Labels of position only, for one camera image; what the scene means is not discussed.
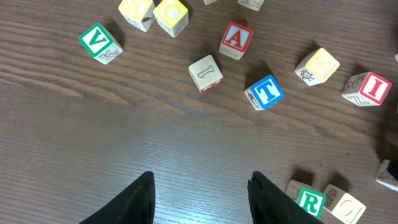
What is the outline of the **green B block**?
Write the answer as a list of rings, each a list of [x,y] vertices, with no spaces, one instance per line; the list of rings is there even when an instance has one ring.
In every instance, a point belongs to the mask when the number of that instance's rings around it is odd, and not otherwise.
[[[390,160],[384,160],[377,172],[376,181],[397,191],[397,179],[388,171]]]

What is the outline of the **yellow O block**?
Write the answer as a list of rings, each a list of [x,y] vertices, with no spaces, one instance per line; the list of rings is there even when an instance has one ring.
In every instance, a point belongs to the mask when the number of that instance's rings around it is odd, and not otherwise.
[[[344,224],[356,224],[366,210],[365,204],[332,184],[327,185],[323,194],[324,208]]]

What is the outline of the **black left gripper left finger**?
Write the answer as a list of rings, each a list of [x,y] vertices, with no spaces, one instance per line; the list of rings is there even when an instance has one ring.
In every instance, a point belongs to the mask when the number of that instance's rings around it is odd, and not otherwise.
[[[154,173],[146,171],[80,224],[153,224],[154,214]]]

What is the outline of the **blue L block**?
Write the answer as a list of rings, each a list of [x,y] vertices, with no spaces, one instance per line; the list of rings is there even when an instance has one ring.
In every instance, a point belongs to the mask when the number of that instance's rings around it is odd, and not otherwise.
[[[244,94],[257,111],[266,110],[285,96],[273,75],[268,75],[245,89]]]

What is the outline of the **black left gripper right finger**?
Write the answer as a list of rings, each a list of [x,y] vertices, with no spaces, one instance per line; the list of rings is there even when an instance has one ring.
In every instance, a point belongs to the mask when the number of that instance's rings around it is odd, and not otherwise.
[[[248,199],[253,224],[323,224],[259,171],[248,180]]]

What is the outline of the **green R block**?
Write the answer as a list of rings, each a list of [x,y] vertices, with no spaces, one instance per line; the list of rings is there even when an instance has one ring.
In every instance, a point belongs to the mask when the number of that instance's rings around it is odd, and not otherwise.
[[[320,219],[326,202],[325,194],[296,180],[290,180],[285,193],[307,213],[318,220]]]

